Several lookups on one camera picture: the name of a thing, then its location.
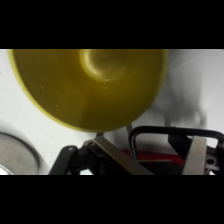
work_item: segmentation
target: white background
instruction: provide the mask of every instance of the white background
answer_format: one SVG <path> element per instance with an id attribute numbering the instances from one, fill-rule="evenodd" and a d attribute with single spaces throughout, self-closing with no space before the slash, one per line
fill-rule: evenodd
<path id="1" fill-rule="evenodd" d="M 174 125 L 208 128 L 224 133 L 224 51 L 170 50 L 167 79 L 152 107 L 139 125 Z M 95 134 L 61 126 L 40 112 L 26 97 L 11 69 L 6 49 L 0 50 L 0 132 L 15 135 L 32 145 L 43 160 L 41 174 L 47 174 L 60 150 L 80 147 Z M 128 149 L 126 128 L 106 133 L 120 149 Z M 174 153 L 166 138 L 141 136 L 142 150 Z"/>

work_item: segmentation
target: metal bar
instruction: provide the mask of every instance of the metal bar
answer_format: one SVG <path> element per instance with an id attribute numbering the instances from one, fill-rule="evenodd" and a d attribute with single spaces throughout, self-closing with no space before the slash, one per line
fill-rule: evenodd
<path id="1" fill-rule="evenodd" d="M 105 138 L 97 137 L 93 141 L 131 175 L 153 175 L 136 161 L 126 156 Z"/>
<path id="2" fill-rule="evenodd" d="M 195 136 L 189 150 L 183 175 L 204 175 L 207 156 L 207 140 Z"/>

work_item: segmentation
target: white surface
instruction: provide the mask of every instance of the white surface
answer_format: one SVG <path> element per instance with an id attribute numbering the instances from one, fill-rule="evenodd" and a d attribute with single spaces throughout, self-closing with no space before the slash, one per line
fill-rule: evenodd
<path id="1" fill-rule="evenodd" d="M 224 133 L 223 83 L 223 50 L 171 50 L 169 73 L 162 91 L 133 126 L 172 123 L 179 127 L 207 126 Z M 5 49 L 0 50 L 1 131 L 27 141 L 40 153 L 44 161 L 41 173 L 49 171 L 64 146 L 80 147 L 95 136 L 61 126 L 36 109 L 17 83 Z M 128 148 L 126 128 L 106 133 L 106 137 L 119 148 Z M 152 145 L 161 152 L 174 153 L 165 138 L 147 135 L 139 139 L 144 150 Z"/>

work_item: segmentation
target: yellow disc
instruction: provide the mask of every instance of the yellow disc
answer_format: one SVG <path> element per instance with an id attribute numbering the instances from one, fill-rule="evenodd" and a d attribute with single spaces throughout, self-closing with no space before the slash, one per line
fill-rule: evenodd
<path id="1" fill-rule="evenodd" d="M 88 132 L 138 118 L 167 69 L 164 49 L 13 49 L 9 55 L 25 92 L 45 114 Z"/>

